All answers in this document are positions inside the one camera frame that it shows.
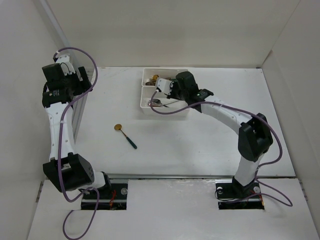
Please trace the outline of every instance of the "orange wire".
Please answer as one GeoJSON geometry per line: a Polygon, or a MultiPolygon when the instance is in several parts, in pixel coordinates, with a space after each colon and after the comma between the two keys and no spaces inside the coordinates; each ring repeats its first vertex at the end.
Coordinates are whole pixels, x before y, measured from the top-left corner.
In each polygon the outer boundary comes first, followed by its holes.
{"type": "Polygon", "coordinates": [[[109,202],[110,210],[111,210],[112,206],[114,205],[114,200],[115,200],[116,195],[117,195],[116,190],[113,190],[113,192],[112,192],[112,198],[111,198],[111,200],[110,200],[110,202],[109,202]]]}

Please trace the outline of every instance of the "white table surface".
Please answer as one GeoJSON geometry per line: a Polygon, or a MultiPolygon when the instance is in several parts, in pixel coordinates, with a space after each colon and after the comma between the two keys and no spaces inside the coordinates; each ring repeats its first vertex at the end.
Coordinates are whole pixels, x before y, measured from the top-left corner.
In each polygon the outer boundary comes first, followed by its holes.
{"type": "MultiPolygon", "coordinates": [[[[127,210],[99,210],[81,240],[318,240],[299,181],[262,181],[283,191],[293,207],[264,197],[265,210],[219,210],[212,179],[129,180],[127,210]]],[[[264,186],[261,191],[278,197],[264,186]]],[[[67,203],[46,180],[28,240],[64,240],[62,224],[72,209],[80,209],[80,201],[67,203]]],[[[70,237],[84,232],[92,212],[71,214],[70,237]]]]}
{"type": "MultiPolygon", "coordinates": [[[[261,69],[192,68],[199,88],[234,107],[263,113],[283,145],[282,160],[260,176],[295,176],[286,143],[261,69]]],[[[147,116],[140,109],[143,67],[101,67],[84,107],[76,149],[108,174],[233,176],[239,165],[238,136],[216,119],[192,109],[187,118],[147,116]],[[123,131],[137,145],[137,150],[123,131]]],[[[274,143],[262,159],[279,154],[274,143]]]]}

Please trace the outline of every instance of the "black mounting base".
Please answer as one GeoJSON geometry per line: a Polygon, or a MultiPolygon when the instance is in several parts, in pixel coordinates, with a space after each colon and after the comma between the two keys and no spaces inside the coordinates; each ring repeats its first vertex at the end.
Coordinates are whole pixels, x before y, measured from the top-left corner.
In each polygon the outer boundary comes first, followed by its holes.
{"type": "MultiPolygon", "coordinates": [[[[126,210],[127,209],[127,196],[128,196],[128,183],[112,182],[111,189],[99,188],[99,205],[98,210],[111,210],[110,200],[113,198],[113,192],[115,191],[115,197],[113,199],[112,210],[126,210]]],[[[95,191],[89,191],[89,194],[84,194],[81,201],[82,210],[94,210],[97,202],[97,193],[95,191]]]]}
{"type": "MultiPolygon", "coordinates": [[[[215,184],[216,197],[219,200],[244,199],[256,193],[254,190],[255,187],[258,187],[260,189],[259,183],[253,182],[250,186],[248,186],[241,192],[236,191],[235,184],[233,182],[219,182],[215,184]]],[[[260,199],[260,197],[257,195],[251,197],[251,199],[260,199]]]]}
{"type": "MultiPolygon", "coordinates": [[[[127,200],[127,195],[128,194],[122,194],[121,190],[122,189],[127,189],[128,191],[128,183],[111,183],[111,190],[100,190],[99,189],[99,194],[100,194],[100,200],[111,200],[113,197],[112,193],[115,190],[115,198],[114,201],[116,202],[117,200],[127,200]]],[[[83,195],[83,200],[97,200],[97,193],[95,191],[89,191],[90,194],[84,194],[83,195]]]]}

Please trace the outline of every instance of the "white enclosure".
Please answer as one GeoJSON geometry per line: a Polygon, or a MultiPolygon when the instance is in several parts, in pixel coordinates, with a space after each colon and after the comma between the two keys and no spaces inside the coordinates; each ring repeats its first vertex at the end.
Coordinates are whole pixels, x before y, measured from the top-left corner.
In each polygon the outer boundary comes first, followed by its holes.
{"type": "Polygon", "coordinates": [[[48,2],[99,66],[259,67],[299,0],[48,2]]]}

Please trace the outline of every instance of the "white wall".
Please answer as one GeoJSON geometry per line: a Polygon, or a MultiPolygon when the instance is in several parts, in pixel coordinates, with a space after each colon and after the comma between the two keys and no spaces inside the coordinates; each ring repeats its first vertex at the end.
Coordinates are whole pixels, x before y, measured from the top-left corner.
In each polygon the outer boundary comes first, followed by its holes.
{"type": "Polygon", "coordinates": [[[27,238],[50,153],[42,67],[57,50],[31,0],[0,0],[0,233],[27,238]]]}
{"type": "Polygon", "coordinates": [[[48,2],[70,44],[101,67],[257,67],[299,0],[48,2]]]}
{"type": "Polygon", "coordinates": [[[320,233],[320,1],[301,0],[262,65],[320,233]]]}

